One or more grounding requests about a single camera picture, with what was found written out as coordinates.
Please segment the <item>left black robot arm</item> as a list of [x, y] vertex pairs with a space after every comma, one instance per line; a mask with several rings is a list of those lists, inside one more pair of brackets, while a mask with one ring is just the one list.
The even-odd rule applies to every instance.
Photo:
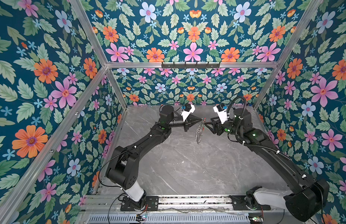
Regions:
[[172, 133], [172, 128], [182, 127], [188, 131], [190, 127], [202, 121], [193, 115], [195, 106], [185, 104], [178, 113], [171, 105], [160, 108], [159, 119], [149, 132], [137, 142], [126, 147], [118, 146], [107, 163], [105, 176], [122, 188], [128, 199], [142, 207], [146, 202], [146, 191], [137, 182], [139, 163], [154, 147], [163, 143]]

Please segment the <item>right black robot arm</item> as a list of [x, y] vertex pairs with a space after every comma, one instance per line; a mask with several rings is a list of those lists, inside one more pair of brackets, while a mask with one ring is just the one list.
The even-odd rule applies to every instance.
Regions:
[[327, 204], [329, 184], [316, 180], [299, 168], [281, 152], [273, 140], [262, 130], [254, 128], [251, 113], [245, 108], [229, 112], [224, 105], [214, 106], [217, 116], [205, 126], [214, 134], [235, 136], [235, 141], [263, 158], [286, 182], [289, 190], [273, 190], [256, 186], [246, 192], [245, 203], [249, 209], [261, 205], [289, 211], [297, 220], [306, 222]]

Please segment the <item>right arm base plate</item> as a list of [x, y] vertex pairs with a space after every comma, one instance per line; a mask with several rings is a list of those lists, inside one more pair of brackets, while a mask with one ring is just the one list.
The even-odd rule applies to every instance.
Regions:
[[246, 195], [229, 195], [229, 198], [232, 201], [232, 206], [234, 210], [263, 210], [263, 211], [270, 211], [271, 207], [269, 205], [261, 205], [258, 204], [255, 199], [252, 199], [249, 196]]

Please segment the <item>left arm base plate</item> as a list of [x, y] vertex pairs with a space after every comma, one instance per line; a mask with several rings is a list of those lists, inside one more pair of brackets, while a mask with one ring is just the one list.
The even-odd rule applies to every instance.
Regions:
[[122, 200], [120, 211], [157, 211], [158, 205], [158, 196], [143, 196], [138, 202], [125, 196]]

